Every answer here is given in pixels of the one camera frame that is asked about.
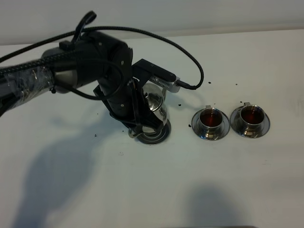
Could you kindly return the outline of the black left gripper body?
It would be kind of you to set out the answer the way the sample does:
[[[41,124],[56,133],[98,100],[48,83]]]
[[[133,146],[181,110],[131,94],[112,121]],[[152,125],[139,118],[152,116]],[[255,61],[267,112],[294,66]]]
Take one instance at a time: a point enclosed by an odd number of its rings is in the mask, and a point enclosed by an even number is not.
[[[108,97],[103,101],[104,105],[109,110],[110,115],[122,124],[123,120],[133,119],[136,114],[146,115],[148,113],[148,102],[144,97],[143,87],[135,78],[124,80],[122,88],[114,95],[110,94],[119,86],[119,80],[102,78],[98,80],[98,83],[99,85],[94,89],[94,94]]]

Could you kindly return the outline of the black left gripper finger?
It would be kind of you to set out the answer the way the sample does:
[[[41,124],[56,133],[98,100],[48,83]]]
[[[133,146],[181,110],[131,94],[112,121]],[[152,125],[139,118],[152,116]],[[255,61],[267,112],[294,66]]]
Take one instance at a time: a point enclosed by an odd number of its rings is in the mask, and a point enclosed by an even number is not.
[[[158,132],[164,127],[163,121],[153,112],[148,112],[146,115],[136,114],[133,119],[123,120],[123,124],[128,128],[135,129],[135,131],[141,131],[143,127],[148,127]]]

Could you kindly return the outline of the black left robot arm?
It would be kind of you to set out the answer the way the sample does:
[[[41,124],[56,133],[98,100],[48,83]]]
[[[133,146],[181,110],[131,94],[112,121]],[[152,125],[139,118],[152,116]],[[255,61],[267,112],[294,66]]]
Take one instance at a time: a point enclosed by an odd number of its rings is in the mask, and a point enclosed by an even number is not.
[[[0,112],[47,91],[72,92],[103,102],[136,135],[160,133],[167,121],[149,107],[132,61],[133,50],[121,40],[97,31],[77,34],[40,59],[1,68]]]

